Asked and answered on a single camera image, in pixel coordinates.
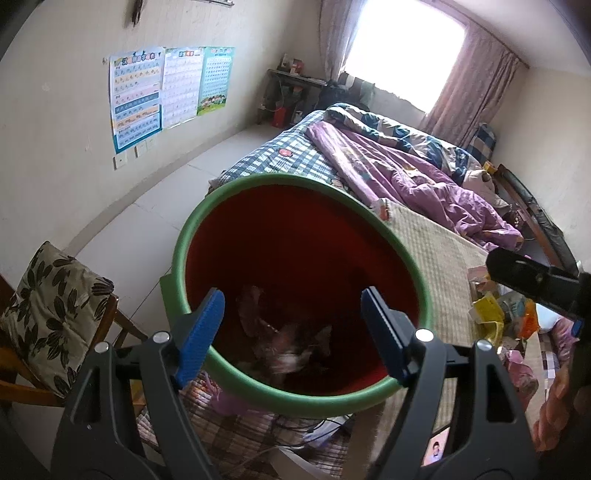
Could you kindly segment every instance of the light switch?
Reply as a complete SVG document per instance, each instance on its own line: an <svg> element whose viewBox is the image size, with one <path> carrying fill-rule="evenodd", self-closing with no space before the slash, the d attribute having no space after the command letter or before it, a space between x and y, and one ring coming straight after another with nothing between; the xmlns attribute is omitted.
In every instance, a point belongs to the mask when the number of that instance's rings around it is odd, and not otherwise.
<svg viewBox="0 0 591 480"><path fill-rule="evenodd" d="M148 151L148 145L146 144L146 140L142 140L135 146L135 156L136 158L140 158L143 154Z"/></svg>
<svg viewBox="0 0 591 480"><path fill-rule="evenodd" d="M117 153L117 155L113 157L113 164L115 165L115 170L127 165L127 150Z"/></svg>

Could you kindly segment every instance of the ceiling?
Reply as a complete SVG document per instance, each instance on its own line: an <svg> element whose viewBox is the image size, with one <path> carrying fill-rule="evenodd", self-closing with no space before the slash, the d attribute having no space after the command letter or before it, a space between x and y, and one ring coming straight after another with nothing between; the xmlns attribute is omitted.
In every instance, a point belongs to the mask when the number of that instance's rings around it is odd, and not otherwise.
<svg viewBox="0 0 591 480"><path fill-rule="evenodd" d="M454 0L459 10L483 20L531 67L591 77L591 66L549 0ZM451 0L444 3L453 4Z"/></svg>

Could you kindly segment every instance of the cartoon characters poster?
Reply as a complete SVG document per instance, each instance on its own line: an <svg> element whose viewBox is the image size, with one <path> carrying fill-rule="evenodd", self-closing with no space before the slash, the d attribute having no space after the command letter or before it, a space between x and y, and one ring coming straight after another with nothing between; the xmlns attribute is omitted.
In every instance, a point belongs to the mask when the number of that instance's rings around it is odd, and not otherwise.
<svg viewBox="0 0 591 480"><path fill-rule="evenodd" d="M197 114L226 106L234 47L205 47Z"/></svg>
<svg viewBox="0 0 591 480"><path fill-rule="evenodd" d="M112 55L110 97L117 153L162 130L162 47Z"/></svg>

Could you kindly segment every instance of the green bucket rim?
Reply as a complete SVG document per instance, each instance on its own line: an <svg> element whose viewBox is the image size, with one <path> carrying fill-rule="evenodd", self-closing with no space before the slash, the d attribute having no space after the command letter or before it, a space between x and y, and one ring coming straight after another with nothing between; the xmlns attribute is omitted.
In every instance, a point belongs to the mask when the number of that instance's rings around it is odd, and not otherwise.
<svg viewBox="0 0 591 480"><path fill-rule="evenodd" d="M413 279L417 292L419 325L423 328L433 328L433 305L423 276L406 247L403 246L393 231L365 205L345 192L317 180L287 173L251 174L233 180L207 195L197 205L178 236L171 271L160 281L167 317L171 326L174 319L191 312L184 280L185 265L189 247L199 225L225 199L254 187L278 184L297 186L323 193L364 218L396 250L402 259ZM253 406L294 417L326 418L365 410L381 403L400 388L395 379L386 377L362 390L342 395L315 397L289 393L265 385L244 374L219 354L213 346L207 352L203 369L222 388L234 395L239 395Z"/></svg>

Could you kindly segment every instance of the blue clamp pad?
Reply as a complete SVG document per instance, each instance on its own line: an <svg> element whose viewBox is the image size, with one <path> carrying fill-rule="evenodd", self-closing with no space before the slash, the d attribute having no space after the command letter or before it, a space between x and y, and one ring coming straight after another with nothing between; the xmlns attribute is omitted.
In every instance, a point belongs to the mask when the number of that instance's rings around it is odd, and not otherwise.
<svg viewBox="0 0 591 480"><path fill-rule="evenodd" d="M195 312L184 315L177 322L180 331L174 329L173 339L178 342L180 356L174 378L181 389L194 380L201 370L207 351L222 322L225 306L223 293L212 288Z"/></svg>
<svg viewBox="0 0 591 480"><path fill-rule="evenodd" d="M407 356L415 327L403 312L390 310L375 287L361 294L361 316L388 375L407 387L418 372L415 362Z"/></svg>

